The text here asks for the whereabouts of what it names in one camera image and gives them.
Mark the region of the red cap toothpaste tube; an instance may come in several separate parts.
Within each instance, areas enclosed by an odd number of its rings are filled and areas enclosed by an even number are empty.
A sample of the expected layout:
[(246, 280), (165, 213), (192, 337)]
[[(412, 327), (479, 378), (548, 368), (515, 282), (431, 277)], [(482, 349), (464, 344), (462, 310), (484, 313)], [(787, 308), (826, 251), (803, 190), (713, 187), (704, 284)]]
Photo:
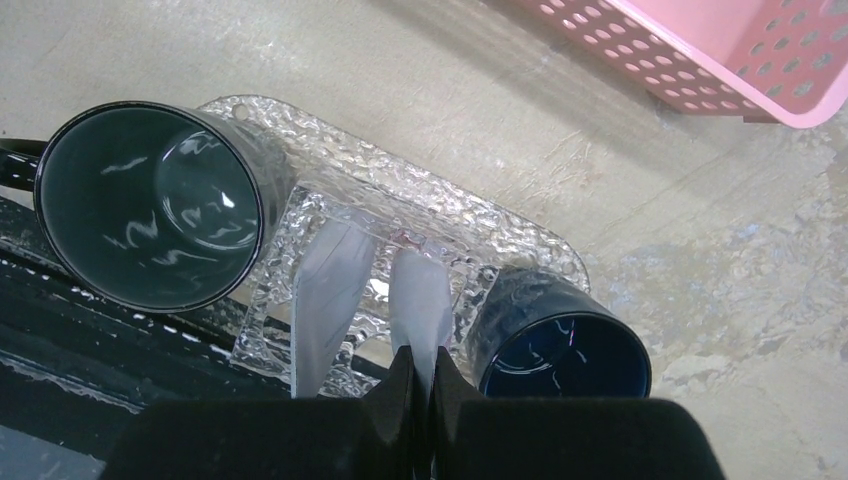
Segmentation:
[(389, 324), (393, 352), (411, 348), (415, 373), (428, 398), (438, 350), (453, 328), (448, 268), (422, 254), (402, 250), (394, 258), (389, 281)]

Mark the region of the dark green mug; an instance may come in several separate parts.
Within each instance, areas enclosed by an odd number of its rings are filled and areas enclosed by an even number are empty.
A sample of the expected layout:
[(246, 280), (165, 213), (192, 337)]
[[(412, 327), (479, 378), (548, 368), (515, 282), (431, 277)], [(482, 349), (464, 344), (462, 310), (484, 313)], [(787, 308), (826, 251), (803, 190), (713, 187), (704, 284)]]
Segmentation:
[(198, 309), (243, 283), (296, 182), (265, 129), (155, 102), (98, 105), (46, 141), (1, 142), (1, 183), (32, 194), (64, 268), (153, 313)]

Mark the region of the clear textured oval tray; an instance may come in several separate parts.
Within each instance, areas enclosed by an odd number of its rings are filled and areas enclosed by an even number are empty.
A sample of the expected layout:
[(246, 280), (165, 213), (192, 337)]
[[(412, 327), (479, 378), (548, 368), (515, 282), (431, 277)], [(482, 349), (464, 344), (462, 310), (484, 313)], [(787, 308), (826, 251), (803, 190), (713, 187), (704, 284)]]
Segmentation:
[(563, 275), (591, 291), (585, 264), (561, 236), (379, 146), (289, 103), (262, 95), (229, 95), (199, 107), (203, 112), (244, 119), (282, 141), (286, 151), (316, 166), (332, 167), (392, 199), (462, 226), (473, 237), (508, 257)]

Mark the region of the clear plastic soap dish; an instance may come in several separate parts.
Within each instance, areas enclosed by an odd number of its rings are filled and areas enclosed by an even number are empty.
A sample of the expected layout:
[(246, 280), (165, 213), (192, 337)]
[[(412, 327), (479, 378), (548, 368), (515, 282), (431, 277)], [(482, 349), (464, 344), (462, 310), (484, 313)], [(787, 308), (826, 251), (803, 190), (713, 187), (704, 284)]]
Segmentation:
[(447, 340), (456, 344), (495, 280), (495, 266), (403, 202), (348, 205), (296, 187), (267, 256), (232, 363), (287, 383), (295, 397), (361, 397), (383, 367), (361, 369), (366, 344), (390, 346), (391, 269), (404, 257), (443, 264), (450, 291)]

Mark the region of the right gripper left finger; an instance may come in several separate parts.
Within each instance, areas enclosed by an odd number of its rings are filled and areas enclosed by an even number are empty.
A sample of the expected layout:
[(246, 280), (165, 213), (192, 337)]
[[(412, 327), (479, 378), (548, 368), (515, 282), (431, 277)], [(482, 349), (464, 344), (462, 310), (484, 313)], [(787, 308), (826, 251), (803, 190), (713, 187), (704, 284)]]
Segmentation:
[(180, 401), (127, 427), (103, 479), (409, 479), (415, 371), (400, 348), (362, 398)]

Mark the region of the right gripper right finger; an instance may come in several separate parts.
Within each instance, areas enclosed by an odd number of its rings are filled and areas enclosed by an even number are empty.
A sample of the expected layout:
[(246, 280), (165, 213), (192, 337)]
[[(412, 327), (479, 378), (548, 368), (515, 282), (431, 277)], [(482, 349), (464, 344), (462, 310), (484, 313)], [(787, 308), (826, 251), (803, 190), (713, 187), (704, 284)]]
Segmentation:
[(667, 400), (487, 398), (445, 348), (430, 401), (440, 479), (722, 479), (694, 417)]

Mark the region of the dark blue cup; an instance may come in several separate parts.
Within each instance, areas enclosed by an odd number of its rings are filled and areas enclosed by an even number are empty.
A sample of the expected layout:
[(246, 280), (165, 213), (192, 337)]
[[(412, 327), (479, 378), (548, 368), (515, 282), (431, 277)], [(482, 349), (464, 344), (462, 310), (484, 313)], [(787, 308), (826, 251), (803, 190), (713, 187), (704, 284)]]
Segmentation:
[(636, 333), (589, 294), (543, 270), (500, 270), (467, 337), (487, 397), (649, 396), (652, 367)]

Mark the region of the pink plastic basket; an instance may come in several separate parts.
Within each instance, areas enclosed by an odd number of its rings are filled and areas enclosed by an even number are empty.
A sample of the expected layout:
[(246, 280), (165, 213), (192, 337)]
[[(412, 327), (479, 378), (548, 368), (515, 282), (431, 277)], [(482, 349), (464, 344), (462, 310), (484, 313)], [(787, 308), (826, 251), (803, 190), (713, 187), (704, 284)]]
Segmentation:
[(847, 7), (836, 1), (520, 5), (684, 114), (806, 129), (847, 100)]

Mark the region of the white toothpaste tube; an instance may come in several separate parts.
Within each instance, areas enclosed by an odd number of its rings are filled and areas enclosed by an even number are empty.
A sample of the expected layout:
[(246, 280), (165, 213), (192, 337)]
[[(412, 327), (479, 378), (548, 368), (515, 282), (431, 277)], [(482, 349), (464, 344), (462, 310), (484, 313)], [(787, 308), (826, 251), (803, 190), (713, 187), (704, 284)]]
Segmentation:
[(326, 221), (307, 246), (292, 288), (291, 392), (316, 396), (357, 312), (376, 242), (353, 225)]

